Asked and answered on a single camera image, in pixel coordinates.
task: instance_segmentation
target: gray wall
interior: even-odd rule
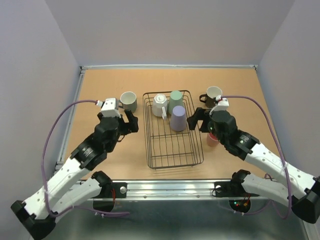
[[[41,187],[42,148],[72,101],[79,67],[44,0],[1,0],[0,23],[0,239],[24,240],[10,205]],[[49,144],[50,173],[67,118]]]
[[[81,66],[258,64],[294,0],[46,0]]]
[[[320,175],[319,12],[319,0],[296,0],[257,69],[286,160],[315,176]]]

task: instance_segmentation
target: black base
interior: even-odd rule
[[[35,219],[36,216],[34,214],[29,215],[25,206],[25,203],[17,200],[11,205],[11,210],[34,240],[44,239],[55,228],[55,218],[48,216],[46,219]]]
[[[230,207],[240,213],[247,213],[251,208],[250,200],[229,200]]]
[[[236,198],[245,197],[248,193],[242,187],[242,183],[247,175],[251,174],[246,170],[239,170],[232,174],[232,179],[230,181],[216,181],[215,186],[220,186],[217,191],[215,191],[215,197],[217,198]],[[251,193],[251,197],[258,197],[259,195]]]
[[[292,196],[292,211],[300,219],[310,224],[315,224],[320,216],[320,178],[315,181],[311,189],[305,189],[306,195],[300,199]]]

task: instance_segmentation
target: mug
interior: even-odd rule
[[[181,132],[187,128],[187,113],[183,106],[175,106],[173,108],[170,128],[176,132]]]
[[[172,111],[176,106],[184,105],[184,96],[180,91],[172,91],[168,103],[168,113],[172,115]]]
[[[138,107],[136,94],[132,91],[122,93],[119,104],[122,104],[119,105],[119,108],[131,110],[131,112],[134,113]]]
[[[216,136],[209,132],[206,136],[206,144],[208,144],[209,147],[215,147],[219,144],[219,141]]]
[[[168,100],[164,94],[157,94],[153,98],[152,113],[157,117],[162,117],[163,120],[167,119]]]
[[[219,95],[222,95],[222,90],[217,86],[210,86],[207,88],[205,94],[199,96],[199,100],[211,109],[216,105],[215,98]]]

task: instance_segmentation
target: mint green cup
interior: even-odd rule
[[[172,115],[172,111],[176,106],[184,106],[184,97],[180,91],[172,91],[168,104],[168,113]]]

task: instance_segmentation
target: wooden tabletop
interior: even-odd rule
[[[264,176],[257,167],[243,162],[228,153],[222,145],[209,147],[206,134],[202,133],[204,162],[196,166],[151,169],[147,165],[145,128],[143,115],[143,94],[189,90],[194,107],[205,107],[199,95],[210,86],[218,86],[224,95],[244,95],[256,99],[269,115],[267,105],[254,69],[207,68],[207,69],[90,69],[86,70],[79,100],[103,101],[106,98],[119,99],[121,94],[132,91],[137,96],[139,132],[132,133],[118,143],[107,159],[94,171],[104,171],[114,180],[160,180],[160,179],[229,179],[240,169]],[[257,137],[267,148],[278,154],[275,143],[260,109],[246,99],[229,99],[228,112],[236,118],[239,129]],[[92,103],[76,107],[74,120],[66,148],[66,156],[93,132],[99,123],[100,109]]]

